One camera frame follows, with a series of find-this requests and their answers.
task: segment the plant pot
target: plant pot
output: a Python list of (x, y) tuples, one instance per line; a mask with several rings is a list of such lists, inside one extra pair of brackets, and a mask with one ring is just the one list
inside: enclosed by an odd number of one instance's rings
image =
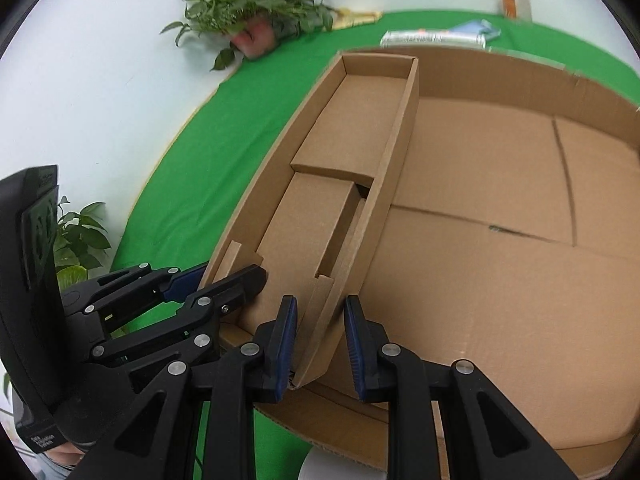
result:
[(231, 42), (248, 59), (257, 59), (276, 48), (276, 37), (267, 16), (254, 16), (242, 32), (231, 37)]

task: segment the green cloth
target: green cloth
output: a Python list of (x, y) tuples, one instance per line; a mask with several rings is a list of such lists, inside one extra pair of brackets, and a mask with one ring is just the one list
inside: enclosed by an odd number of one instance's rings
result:
[[(500, 16), (398, 12), (372, 25), (291, 41), (261, 60), (243, 63), (185, 127), (140, 195), (113, 267), (144, 261), (186, 269), (208, 260), (264, 155), (338, 50), (375, 46), (387, 30), (449, 28), (479, 18), (502, 29), (492, 47), (560, 62), (640, 103), (640, 79), (626, 64), (557, 30)], [(160, 305), (131, 327), (171, 316), (175, 307)], [(258, 479), (296, 479), (309, 444), (259, 414), (255, 422)]]

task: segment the yellow object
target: yellow object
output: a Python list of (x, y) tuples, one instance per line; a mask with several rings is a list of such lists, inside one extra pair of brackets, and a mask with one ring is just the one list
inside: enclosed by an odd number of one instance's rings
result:
[(367, 25), (367, 23), (375, 23), (382, 17), (382, 12), (353, 12), (346, 7), (337, 9), (338, 15), (334, 21), (333, 30), (341, 28), (357, 27), (358, 25)]

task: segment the orange label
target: orange label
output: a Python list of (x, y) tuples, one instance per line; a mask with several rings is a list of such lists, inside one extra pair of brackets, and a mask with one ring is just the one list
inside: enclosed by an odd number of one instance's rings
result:
[(502, 8), (504, 9), (504, 15), (507, 18), (515, 19), (518, 17), (516, 0), (502, 0)]

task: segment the cardboard box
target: cardboard box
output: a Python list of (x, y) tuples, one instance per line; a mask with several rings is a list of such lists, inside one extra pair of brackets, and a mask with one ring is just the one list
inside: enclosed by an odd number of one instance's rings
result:
[(386, 407), (356, 400), (344, 343), (340, 304), (359, 294), (392, 341), (474, 361), (581, 478), (606, 474), (640, 410), (639, 116), (593, 81), (499, 54), (337, 56), (203, 278), (269, 273), (222, 324), (228, 346), (298, 297), (292, 391), (260, 409), (386, 467)]

